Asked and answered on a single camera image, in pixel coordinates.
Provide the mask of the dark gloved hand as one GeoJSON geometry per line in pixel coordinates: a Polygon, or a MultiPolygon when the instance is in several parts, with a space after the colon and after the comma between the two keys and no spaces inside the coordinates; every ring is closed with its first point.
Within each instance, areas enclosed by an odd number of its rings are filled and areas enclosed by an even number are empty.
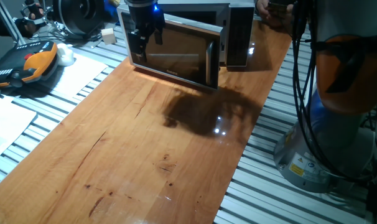
{"type": "Polygon", "coordinates": [[[42,18],[45,16],[43,7],[34,0],[25,0],[25,8],[22,10],[23,18],[16,19],[21,36],[31,38],[43,25],[42,18]]]}

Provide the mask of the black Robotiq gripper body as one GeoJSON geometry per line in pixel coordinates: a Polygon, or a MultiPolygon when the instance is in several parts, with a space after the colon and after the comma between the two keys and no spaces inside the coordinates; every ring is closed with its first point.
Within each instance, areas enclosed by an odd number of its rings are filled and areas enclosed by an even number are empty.
{"type": "Polygon", "coordinates": [[[162,33],[165,27],[164,12],[158,6],[158,0],[125,0],[136,29],[140,33],[162,33]]]}

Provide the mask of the bare hand holding phone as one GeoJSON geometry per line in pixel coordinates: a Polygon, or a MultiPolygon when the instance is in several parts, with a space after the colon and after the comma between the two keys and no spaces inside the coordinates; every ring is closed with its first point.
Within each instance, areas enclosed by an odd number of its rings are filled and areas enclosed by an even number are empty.
{"type": "Polygon", "coordinates": [[[292,23],[292,10],[294,5],[288,4],[286,10],[274,11],[269,8],[269,0],[258,0],[256,1],[256,9],[258,10],[258,16],[262,19],[264,23],[272,28],[288,27],[292,23]]]}

